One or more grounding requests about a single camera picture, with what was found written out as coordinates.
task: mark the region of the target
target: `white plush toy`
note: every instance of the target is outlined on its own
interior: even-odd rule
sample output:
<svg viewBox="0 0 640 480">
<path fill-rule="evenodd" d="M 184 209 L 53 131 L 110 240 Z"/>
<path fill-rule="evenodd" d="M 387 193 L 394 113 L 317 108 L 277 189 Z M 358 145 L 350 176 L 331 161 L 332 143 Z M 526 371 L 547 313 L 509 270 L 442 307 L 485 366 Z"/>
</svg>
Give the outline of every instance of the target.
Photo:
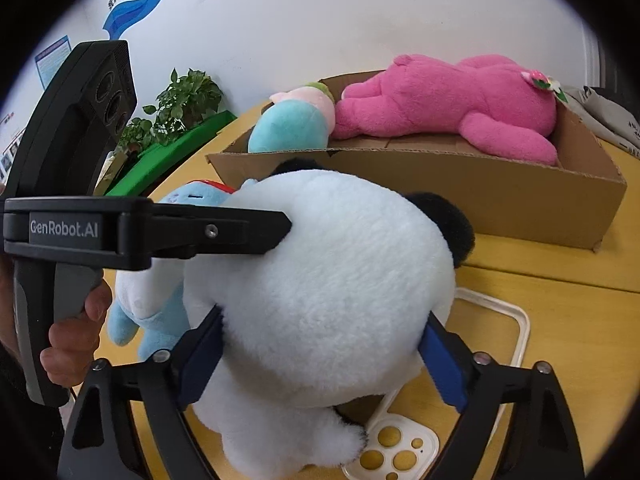
<svg viewBox="0 0 640 480">
<path fill-rule="evenodd" d="M 285 212 L 292 228 L 275 249 L 185 266 L 190 325 L 215 304 L 225 324 L 223 358 L 194 410 L 252 479 L 357 459 L 364 429 L 333 406 L 417 375 L 428 315 L 446 322 L 454 267 L 474 244 L 465 216 L 437 195 L 316 167 L 285 162 L 224 203 Z"/>
</svg>

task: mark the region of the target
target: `green board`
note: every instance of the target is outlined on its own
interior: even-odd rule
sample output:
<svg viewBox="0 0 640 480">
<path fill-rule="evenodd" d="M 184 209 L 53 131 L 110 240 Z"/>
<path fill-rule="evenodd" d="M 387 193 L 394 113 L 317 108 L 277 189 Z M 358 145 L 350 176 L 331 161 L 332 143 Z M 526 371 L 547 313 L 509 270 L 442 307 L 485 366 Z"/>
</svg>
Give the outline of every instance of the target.
<svg viewBox="0 0 640 480">
<path fill-rule="evenodd" d="M 168 146 L 152 145 L 140 156 L 140 160 L 129 170 L 129 173 L 111 188 L 107 195 L 139 195 L 176 164 L 185 161 L 193 153 L 197 152 L 213 139 L 222 128 L 234 120 L 236 120 L 236 116 L 231 112 L 220 112 Z"/>
</svg>

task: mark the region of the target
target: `light blue plush toy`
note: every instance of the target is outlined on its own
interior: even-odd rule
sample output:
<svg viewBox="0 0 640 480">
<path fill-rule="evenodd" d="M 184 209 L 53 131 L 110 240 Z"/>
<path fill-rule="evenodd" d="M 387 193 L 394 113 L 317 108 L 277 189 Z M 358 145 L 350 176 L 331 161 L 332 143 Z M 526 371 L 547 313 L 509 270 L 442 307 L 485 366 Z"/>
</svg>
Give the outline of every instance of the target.
<svg viewBox="0 0 640 480">
<path fill-rule="evenodd" d="M 335 104 L 323 83 L 271 96 L 251 132 L 249 153 L 324 150 L 335 126 Z"/>
<path fill-rule="evenodd" d="M 195 180 L 165 196 L 160 203 L 217 206 L 233 190 L 210 180 Z M 128 344 L 143 328 L 138 357 L 146 360 L 161 348 L 171 350 L 190 327 L 182 304 L 184 261 L 154 258 L 139 272 L 119 270 L 107 334 L 118 346 Z"/>
</svg>

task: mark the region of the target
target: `black handle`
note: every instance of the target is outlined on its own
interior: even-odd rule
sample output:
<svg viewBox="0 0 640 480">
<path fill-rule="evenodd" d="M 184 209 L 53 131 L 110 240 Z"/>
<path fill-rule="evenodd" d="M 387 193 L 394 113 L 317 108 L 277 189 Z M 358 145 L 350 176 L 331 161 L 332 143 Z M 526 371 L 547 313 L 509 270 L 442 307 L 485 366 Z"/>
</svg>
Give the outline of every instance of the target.
<svg viewBox="0 0 640 480">
<path fill-rule="evenodd" d="M 51 346 L 54 322 L 77 316 L 84 300 L 102 279 L 102 270 L 18 258 L 14 263 L 14 312 L 20 361 L 27 393 L 45 406 L 64 406 L 69 390 L 53 384 L 40 363 Z"/>
</svg>

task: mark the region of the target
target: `screw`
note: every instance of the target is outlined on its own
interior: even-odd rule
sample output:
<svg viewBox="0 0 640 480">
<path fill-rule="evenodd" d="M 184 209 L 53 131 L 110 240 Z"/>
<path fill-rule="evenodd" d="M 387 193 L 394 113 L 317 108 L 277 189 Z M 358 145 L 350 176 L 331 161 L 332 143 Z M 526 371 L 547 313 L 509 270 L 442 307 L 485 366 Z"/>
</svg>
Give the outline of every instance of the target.
<svg viewBox="0 0 640 480">
<path fill-rule="evenodd" d="M 536 370 L 541 374 L 550 374 L 553 368 L 546 361 L 539 361 L 536 363 Z"/>
<path fill-rule="evenodd" d="M 476 352 L 474 354 L 474 361 L 479 365 L 486 366 L 491 360 L 491 356 L 487 352 Z"/>
<path fill-rule="evenodd" d="M 100 359 L 96 359 L 94 361 L 94 364 L 91 366 L 91 370 L 98 372 L 102 370 L 107 364 L 109 364 L 107 359 L 105 359 L 104 357 L 101 357 Z"/>
<path fill-rule="evenodd" d="M 208 224 L 205 228 L 204 228 L 204 235 L 207 238 L 215 238 L 216 236 L 218 236 L 218 228 L 213 225 L 213 224 Z"/>
<path fill-rule="evenodd" d="M 169 357 L 171 357 L 171 352 L 164 349 L 156 350 L 154 354 L 151 356 L 151 358 L 154 360 L 155 363 L 167 362 L 169 360 Z"/>
</svg>

